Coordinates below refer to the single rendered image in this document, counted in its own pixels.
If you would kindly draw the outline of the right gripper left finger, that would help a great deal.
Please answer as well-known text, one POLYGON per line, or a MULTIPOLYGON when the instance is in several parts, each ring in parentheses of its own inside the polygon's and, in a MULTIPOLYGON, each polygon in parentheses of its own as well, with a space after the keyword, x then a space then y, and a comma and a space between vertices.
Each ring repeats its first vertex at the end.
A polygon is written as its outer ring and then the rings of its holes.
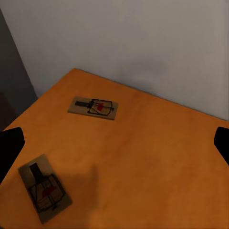
POLYGON ((0 184, 25 145, 20 127, 0 132, 0 184))

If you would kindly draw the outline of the mousetrap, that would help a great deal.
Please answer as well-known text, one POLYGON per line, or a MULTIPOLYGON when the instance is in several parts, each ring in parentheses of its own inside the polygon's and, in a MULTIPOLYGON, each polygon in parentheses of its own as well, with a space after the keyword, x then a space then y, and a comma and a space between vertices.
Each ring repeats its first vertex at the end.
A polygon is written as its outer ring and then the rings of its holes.
POLYGON ((72 204, 45 154, 18 171, 43 225, 72 204))
POLYGON ((68 109, 68 113, 115 120, 117 107, 118 103, 112 101, 76 96, 68 109))

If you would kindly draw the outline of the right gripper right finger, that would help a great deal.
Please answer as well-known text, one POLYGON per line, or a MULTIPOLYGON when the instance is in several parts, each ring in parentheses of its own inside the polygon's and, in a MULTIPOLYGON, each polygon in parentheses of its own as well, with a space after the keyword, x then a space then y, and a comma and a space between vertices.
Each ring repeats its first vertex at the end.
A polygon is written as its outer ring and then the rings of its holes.
POLYGON ((218 127, 214 138, 214 144, 229 165, 229 129, 228 128, 218 127))

